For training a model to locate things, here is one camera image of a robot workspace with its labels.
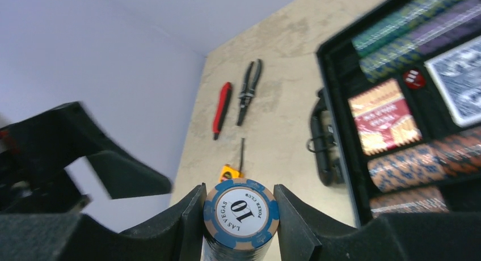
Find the small tool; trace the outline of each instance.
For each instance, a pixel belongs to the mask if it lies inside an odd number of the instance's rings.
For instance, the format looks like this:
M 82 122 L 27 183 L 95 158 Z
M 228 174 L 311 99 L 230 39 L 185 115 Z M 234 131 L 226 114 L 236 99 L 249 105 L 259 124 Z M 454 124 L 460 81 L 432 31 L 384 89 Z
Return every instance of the small tool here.
M 240 110 L 239 110 L 239 118 L 237 120 L 237 126 L 242 125 L 242 122 L 246 117 L 247 108 L 249 107 L 251 100 L 255 96 L 255 89 L 256 89 L 257 83 L 259 83 L 260 73 L 262 72 L 262 60 L 258 58 L 256 62 L 257 62 L 256 72 L 254 73 L 254 77 L 252 79 L 252 83 L 249 88 L 247 87 L 247 85 L 249 84 L 252 67 L 254 66 L 253 61 L 251 61 L 251 63 L 249 64 L 249 67 L 247 68 L 247 71 L 246 71 L 246 75 L 244 77 L 244 83 L 242 84 L 242 89 L 239 94 L 239 99 L 241 101 L 239 103 Z
M 214 118 L 214 124 L 212 125 L 212 131 L 214 132 L 214 140 L 219 138 L 219 134 L 224 124 L 225 116 L 227 115 L 227 109 L 229 108 L 230 98 L 232 96 L 232 84 L 226 82 L 221 89 L 219 97 L 219 104 L 217 105 L 217 113 Z
M 244 174 L 242 173 L 242 165 L 244 164 L 244 138 L 242 138 L 241 142 L 241 151 L 240 151 L 240 164 L 239 170 L 232 168 L 230 165 L 224 165 L 221 171 L 221 176 L 219 178 L 219 182 L 222 183 L 225 180 L 235 179 L 235 178 L 242 178 Z

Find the chip stack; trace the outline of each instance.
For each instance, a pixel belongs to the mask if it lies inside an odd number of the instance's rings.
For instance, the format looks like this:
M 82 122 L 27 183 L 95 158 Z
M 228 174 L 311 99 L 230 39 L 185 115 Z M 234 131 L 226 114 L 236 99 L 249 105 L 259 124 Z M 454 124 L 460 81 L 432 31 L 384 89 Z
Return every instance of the chip stack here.
M 480 173 L 481 127 L 433 141 L 431 146 L 450 178 Z
M 448 177 L 436 152 L 428 144 L 371 160 L 368 169 L 371 179 L 381 192 L 428 184 Z
M 481 127 L 373 159 L 368 169 L 381 192 L 478 174 Z
M 462 0 L 413 0 L 352 40 L 360 57 L 414 30 Z
M 277 201 L 249 179 L 226 180 L 204 203 L 204 258 L 208 261 L 258 261 L 279 226 Z
M 481 0 L 464 0 L 408 34 L 359 61 L 366 78 L 375 82 L 421 61 L 424 56 L 481 30 Z
M 396 192 L 369 201 L 374 218 L 383 213 L 446 213 L 445 200 L 435 186 Z

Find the red handle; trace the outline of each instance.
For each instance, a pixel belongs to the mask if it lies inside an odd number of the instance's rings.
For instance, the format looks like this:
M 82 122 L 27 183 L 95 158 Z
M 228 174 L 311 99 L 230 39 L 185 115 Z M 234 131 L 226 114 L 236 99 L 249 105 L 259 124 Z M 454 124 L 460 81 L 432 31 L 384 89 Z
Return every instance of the red handle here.
M 230 104 L 230 98 L 232 96 L 232 84 L 226 82 L 221 89 L 221 95 L 219 97 L 219 104 L 217 106 L 216 117 L 214 118 L 214 124 L 212 126 L 212 131 L 214 132 L 214 140 L 219 137 L 222 130 L 222 124 L 224 123 L 225 116 L 227 114 L 227 109 Z

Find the case handle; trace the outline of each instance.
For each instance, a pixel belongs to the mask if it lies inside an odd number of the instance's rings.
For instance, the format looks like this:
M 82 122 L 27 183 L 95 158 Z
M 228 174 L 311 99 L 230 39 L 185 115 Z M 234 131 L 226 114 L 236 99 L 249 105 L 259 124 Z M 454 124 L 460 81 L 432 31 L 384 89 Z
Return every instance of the case handle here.
M 318 91 L 317 96 L 319 100 L 314 106 L 310 120 L 312 138 L 307 142 L 307 149 L 315 154 L 319 178 L 325 186 L 330 186 L 332 183 L 344 183 L 339 159 L 331 161 L 329 156 L 330 149 L 336 145 L 334 129 L 329 125 L 327 126 L 327 131 L 324 131 L 322 123 L 322 113 L 327 111 L 324 88 Z

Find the beige countertop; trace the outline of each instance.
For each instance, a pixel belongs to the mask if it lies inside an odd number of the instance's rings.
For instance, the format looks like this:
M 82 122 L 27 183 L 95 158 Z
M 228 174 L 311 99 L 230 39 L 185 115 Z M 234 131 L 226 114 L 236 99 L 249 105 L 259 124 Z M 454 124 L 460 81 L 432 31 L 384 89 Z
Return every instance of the beige countertop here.
M 348 225 L 354 225 L 345 186 L 325 187 L 314 155 L 306 150 L 311 137 L 310 112 L 322 87 L 314 52 L 319 44 L 383 0 L 295 0 L 259 24 L 212 51 L 185 141 L 171 204 L 204 182 L 209 192 L 222 166 L 239 166 L 245 137 L 244 174 L 273 191 L 283 184 L 301 200 Z M 237 95 L 250 61 L 261 58 L 264 69 L 244 124 L 237 127 Z M 212 122 L 225 82 L 234 86 L 226 120 L 217 141 Z M 277 236 L 265 257 L 280 260 Z

